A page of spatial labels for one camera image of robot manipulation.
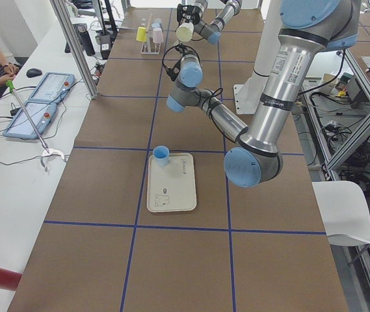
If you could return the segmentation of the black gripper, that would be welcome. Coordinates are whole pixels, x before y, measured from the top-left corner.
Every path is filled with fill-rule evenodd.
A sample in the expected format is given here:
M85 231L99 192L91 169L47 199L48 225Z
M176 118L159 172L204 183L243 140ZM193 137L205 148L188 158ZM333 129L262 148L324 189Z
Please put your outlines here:
M201 9L195 5L179 4L176 8L176 19L178 23L182 21L199 23L201 20Z

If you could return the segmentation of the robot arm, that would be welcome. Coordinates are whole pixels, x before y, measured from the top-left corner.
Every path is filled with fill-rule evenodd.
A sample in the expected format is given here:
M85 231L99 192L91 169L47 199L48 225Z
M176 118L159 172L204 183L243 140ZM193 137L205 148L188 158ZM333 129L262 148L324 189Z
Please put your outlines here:
M283 158L277 141L316 54L346 49L356 43L360 16L359 1L282 1L280 48L259 98L250 124L221 103L214 92L199 88L203 78L197 52L179 36L180 60L166 72L174 88L166 101L181 112L201 108L235 143L224 158L228 179L239 187L253 187L274 179Z
M199 34L210 44L217 44L226 24L240 13L242 1L222 1L225 7L211 23L203 20L208 1L195 1L193 5L179 4L176 9L178 27L176 37L180 42L190 42L194 33Z

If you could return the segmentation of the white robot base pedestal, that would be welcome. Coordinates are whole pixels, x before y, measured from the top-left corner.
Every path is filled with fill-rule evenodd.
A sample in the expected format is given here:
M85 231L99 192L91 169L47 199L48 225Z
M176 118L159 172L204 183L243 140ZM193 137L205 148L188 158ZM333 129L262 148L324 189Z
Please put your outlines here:
M278 33L282 27L280 5L280 0L271 1L269 5L252 76L248 78L245 84L235 84L233 86L235 109L239 115L256 112L260 96L280 50L278 39Z

